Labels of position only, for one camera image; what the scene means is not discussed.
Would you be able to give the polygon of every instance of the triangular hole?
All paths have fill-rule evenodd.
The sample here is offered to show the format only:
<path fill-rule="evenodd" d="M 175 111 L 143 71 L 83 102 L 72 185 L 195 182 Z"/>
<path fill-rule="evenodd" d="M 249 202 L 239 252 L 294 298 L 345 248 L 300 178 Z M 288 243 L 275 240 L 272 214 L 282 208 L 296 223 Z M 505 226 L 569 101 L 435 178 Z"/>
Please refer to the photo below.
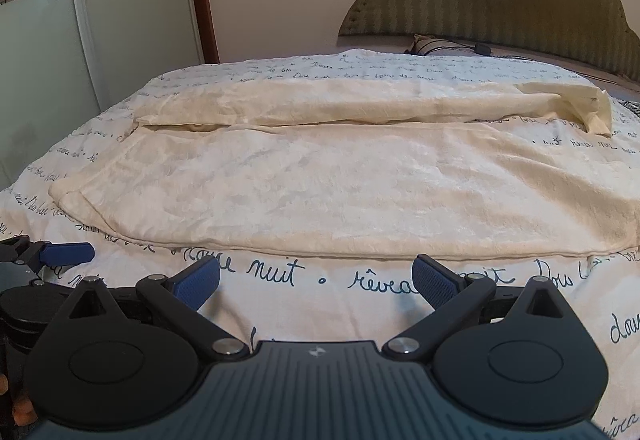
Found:
<path fill-rule="evenodd" d="M 561 318 L 562 312 L 549 296 L 546 290 L 536 290 L 531 300 L 527 314 L 542 315 L 544 317 Z"/>
<path fill-rule="evenodd" d="M 69 319 L 78 319 L 80 317 L 95 317 L 98 315 L 106 314 L 106 310 L 102 303 L 100 303 L 100 298 L 98 298 L 97 293 L 93 290 L 87 290 L 78 304 L 71 312 Z"/>

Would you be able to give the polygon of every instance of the white bedsheet with writing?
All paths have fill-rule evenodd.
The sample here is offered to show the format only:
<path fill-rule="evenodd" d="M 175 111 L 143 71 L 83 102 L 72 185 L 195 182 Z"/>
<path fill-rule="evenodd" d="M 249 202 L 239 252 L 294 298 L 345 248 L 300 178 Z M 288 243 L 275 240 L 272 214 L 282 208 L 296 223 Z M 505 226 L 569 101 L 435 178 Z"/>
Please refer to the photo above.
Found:
<path fill-rule="evenodd" d="M 348 77 L 439 82 L 586 81 L 540 63 L 483 57 L 418 58 L 365 50 L 177 70 L 151 80 L 126 101 L 74 131 L 32 163 L 11 188 L 1 192 L 0 239 L 23 233 L 33 240 L 92 242 L 97 254 L 91 264 L 44 272 L 48 281 L 67 286 L 75 286 L 89 274 L 102 277 L 111 287 L 133 286 L 148 274 L 172 275 L 213 253 L 222 265 L 222 280 L 201 312 L 251 347 L 272 338 L 373 339 L 382 346 L 386 339 L 431 311 L 411 284 L 411 261 L 295 258 L 136 245 L 73 221 L 47 194 L 53 180 L 79 171 L 122 140 L 130 130 L 133 111 L 148 102 L 149 96 L 161 98 L 188 87 L 257 78 Z M 620 153 L 637 153 L 640 120 L 617 102 L 613 102 L 612 110 L 615 140 L 589 135 L 576 123 L 559 120 L 514 117 L 490 124 L 517 132 L 524 123 L 527 134 L 539 136 L 536 143 L 540 146 L 582 147 L 593 153 L 610 153 L 615 160 Z M 554 131 L 561 126 L 562 131 Z M 614 438 L 640 437 L 639 251 L 620 251 L 606 257 L 444 263 L 459 273 L 481 273 L 503 285 L 524 285 L 536 274 L 550 277 L 607 359 L 609 386 L 594 420 Z"/>

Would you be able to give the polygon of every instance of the folded blanket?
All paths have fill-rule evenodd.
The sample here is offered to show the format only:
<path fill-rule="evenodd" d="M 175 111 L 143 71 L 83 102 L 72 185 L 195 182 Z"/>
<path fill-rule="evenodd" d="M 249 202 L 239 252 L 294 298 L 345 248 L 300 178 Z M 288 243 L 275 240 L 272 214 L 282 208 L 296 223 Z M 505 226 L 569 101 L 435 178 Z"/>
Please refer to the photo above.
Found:
<path fill-rule="evenodd" d="M 83 224 L 166 247 L 460 260 L 640 243 L 635 152 L 465 123 L 508 115 L 611 133 L 595 87 L 252 81 L 145 107 L 123 143 L 49 192 Z"/>

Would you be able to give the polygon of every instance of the human hand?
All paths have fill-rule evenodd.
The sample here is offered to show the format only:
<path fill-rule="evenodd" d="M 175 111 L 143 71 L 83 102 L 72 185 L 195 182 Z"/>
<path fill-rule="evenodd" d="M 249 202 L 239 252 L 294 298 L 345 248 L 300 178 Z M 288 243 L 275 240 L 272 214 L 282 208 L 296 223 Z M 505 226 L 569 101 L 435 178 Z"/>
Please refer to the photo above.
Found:
<path fill-rule="evenodd" d="M 0 396 L 9 391 L 9 381 L 6 375 L 0 375 Z M 33 410 L 33 404 L 27 397 L 24 391 L 18 394 L 18 397 L 14 400 L 13 416 L 15 425 L 29 425 L 36 422 L 38 416 Z"/>

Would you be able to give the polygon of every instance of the green upholstered headboard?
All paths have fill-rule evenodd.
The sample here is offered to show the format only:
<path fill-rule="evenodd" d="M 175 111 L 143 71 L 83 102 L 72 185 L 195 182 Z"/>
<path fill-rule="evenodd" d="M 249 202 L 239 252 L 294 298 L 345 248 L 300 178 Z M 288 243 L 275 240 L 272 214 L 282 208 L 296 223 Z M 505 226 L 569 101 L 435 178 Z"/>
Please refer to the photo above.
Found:
<path fill-rule="evenodd" d="M 640 80 L 620 0 L 356 0 L 340 36 L 433 34 L 514 46 Z"/>

